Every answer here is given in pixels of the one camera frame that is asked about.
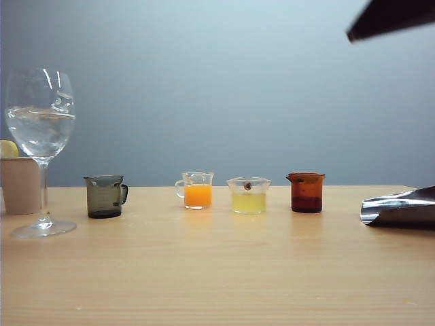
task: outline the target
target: wine glass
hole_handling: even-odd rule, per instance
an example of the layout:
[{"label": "wine glass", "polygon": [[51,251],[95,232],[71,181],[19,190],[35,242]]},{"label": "wine glass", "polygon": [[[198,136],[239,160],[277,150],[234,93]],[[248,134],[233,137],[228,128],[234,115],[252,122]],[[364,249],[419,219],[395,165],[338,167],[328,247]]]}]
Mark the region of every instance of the wine glass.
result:
[{"label": "wine glass", "polygon": [[35,238],[74,230],[75,223],[51,218],[47,199],[48,164],[65,147],[74,128],[73,92],[68,76],[48,69],[13,70],[5,100],[7,127],[23,152],[36,161],[41,176],[41,211],[37,221],[12,234]]}]

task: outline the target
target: liquid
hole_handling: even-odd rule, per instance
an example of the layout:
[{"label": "liquid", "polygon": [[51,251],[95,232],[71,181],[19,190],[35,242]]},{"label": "liquid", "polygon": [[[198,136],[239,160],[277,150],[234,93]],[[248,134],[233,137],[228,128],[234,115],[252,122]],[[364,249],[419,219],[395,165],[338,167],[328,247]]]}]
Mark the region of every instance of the liquid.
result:
[{"label": "liquid", "polygon": [[53,158],[67,144],[75,116],[55,109],[12,107],[7,110],[7,126],[29,156]]},{"label": "liquid", "polygon": [[299,213],[318,213],[321,211],[321,198],[292,197],[292,211]]},{"label": "liquid", "polygon": [[198,209],[211,206],[211,185],[185,185],[184,206]]},{"label": "liquid", "polygon": [[95,211],[88,212],[88,216],[92,219],[106,219],[109,217],[116,217],[121,215],[121,210],[110,210],[110,211]]},{"label": "liquid", "polygon": [[261,213],[266,210],[266,194],[232,194],[232,210],[236,213]]}]

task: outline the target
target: dark gray measuring cup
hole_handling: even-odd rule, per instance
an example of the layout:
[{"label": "dark gray measuring cup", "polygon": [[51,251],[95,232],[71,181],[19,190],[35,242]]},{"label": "dark gray measuring cup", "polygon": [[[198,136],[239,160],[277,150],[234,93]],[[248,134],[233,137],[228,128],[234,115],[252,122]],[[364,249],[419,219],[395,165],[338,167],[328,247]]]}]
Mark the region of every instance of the dark gray measuring cup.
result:
[{"label": "dark gray measuring cup", "polygon": [[122,184],[123,178],[122,175],[84,177],[89,217],[105,219],[121,215],[121,206],[128,194],[128,186]]}]

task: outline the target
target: glass stem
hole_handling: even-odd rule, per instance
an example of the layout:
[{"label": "glass stem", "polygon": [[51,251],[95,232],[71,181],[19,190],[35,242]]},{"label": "glass stem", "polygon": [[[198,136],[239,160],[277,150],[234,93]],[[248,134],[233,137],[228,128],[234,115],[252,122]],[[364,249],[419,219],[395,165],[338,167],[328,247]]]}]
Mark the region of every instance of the glass stem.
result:
[{"label": "glass stem", "polygon": [[41,185],[41,211],[38,217],[38,223],[52,223],[50,212],[48,210],[48,197],[47,197],[47,171],[48,162],[37,162],[39,167],[39,177]]}]

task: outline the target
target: aluminum foil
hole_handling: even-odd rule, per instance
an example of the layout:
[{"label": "aluminum foil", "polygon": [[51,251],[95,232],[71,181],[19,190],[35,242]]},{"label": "aluminum foil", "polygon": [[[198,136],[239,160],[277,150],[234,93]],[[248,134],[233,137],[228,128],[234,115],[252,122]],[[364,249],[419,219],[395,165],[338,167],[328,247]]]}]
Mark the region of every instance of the aluminum foil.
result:
[{"label": "aluminum foil", "polygon": [[435,186],[365,199],[360,217],[370,226],[435,229]]}]

